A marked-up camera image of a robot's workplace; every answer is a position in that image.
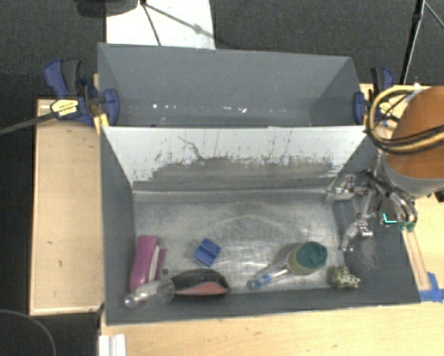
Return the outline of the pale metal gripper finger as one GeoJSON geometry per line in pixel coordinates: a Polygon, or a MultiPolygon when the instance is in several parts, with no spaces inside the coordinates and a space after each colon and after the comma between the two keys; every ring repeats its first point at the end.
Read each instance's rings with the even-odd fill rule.
{"type": "Polygon", "coordinates": [[[356,238],[369,238],[373,236],[373,230],[367,220],[357,220],[352,222],[342,235],[340,249],[347,253],[351,251],[350,244],[356,238]]]}
{"type": "Polygon", "coordinates": [[[337,177],[326,189],[325,202],[334,203],[353,199],[355,180],[356,178],[352,174],[337,177]]]}

